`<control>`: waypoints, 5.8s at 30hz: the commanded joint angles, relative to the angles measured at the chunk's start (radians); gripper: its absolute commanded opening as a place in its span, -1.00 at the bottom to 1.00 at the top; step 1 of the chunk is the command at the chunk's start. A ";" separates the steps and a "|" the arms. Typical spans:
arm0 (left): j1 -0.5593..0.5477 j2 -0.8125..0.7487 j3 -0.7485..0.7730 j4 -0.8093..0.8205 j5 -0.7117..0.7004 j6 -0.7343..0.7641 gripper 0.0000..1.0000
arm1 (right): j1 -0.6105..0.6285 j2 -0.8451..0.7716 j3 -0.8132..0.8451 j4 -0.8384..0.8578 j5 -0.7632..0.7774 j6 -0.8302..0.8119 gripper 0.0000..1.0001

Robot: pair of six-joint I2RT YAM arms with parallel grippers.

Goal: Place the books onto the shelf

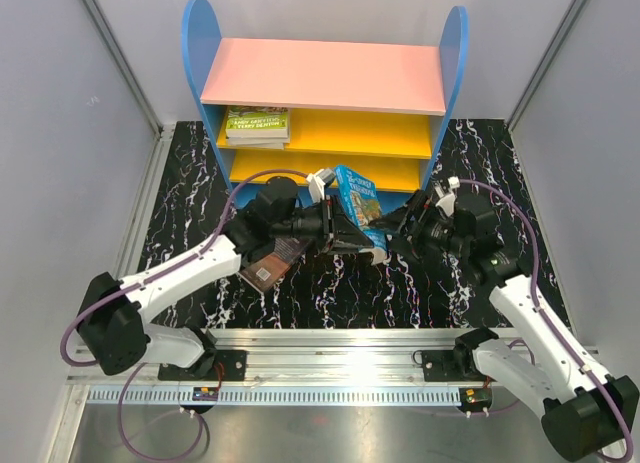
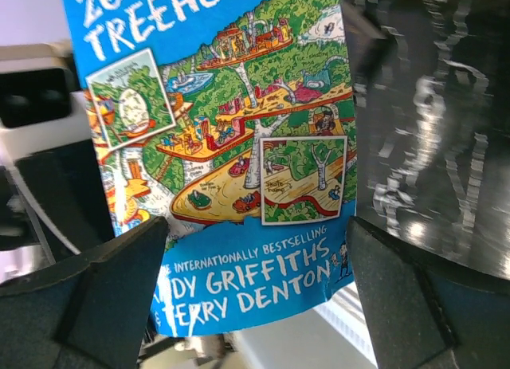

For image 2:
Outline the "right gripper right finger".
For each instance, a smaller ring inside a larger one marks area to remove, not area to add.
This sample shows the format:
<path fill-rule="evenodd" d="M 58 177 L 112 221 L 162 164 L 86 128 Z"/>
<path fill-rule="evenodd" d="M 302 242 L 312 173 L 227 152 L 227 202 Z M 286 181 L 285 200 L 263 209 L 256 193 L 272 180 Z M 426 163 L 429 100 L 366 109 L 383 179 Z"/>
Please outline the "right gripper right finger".
<path fill-rule="evenodd" d="M 380 368 L 507 368 L 509 282 L 359 218 L 347 251 Z"/>

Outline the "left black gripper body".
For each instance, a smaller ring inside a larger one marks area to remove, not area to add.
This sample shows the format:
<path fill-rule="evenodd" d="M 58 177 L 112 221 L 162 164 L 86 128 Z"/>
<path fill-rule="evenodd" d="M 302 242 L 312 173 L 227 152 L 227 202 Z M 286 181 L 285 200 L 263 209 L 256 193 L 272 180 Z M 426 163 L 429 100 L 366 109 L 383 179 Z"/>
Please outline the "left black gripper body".
<path fill-rule="evenodd" d="M 1 249 L 39 245 L 60 261 L 112 240 L 91 140 L 20 158 L 1 147 Z"/>

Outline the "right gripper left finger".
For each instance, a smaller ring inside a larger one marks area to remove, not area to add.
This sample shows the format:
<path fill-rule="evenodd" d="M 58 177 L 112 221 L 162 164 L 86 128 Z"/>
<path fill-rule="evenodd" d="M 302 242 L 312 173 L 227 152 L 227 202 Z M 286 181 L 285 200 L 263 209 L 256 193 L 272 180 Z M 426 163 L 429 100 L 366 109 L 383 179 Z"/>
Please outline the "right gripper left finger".
<path fill-rule="evenodd" d="M 1 286 L 3 368 L 134 368 L 167 239 L 164 218 Z"/>

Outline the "light blue treehouse book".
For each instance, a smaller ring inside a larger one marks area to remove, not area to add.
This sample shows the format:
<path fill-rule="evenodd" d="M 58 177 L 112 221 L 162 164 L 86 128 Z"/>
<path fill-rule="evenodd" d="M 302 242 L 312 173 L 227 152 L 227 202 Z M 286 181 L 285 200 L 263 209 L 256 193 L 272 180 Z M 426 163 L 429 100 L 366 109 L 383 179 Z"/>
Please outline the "light blue treehouse book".
<path fill-rule="evenodd" d="M 271 323 L 353 281 L 340 0 L 62 1 L 113 230 L 169 225 L 159 333 Z"/>

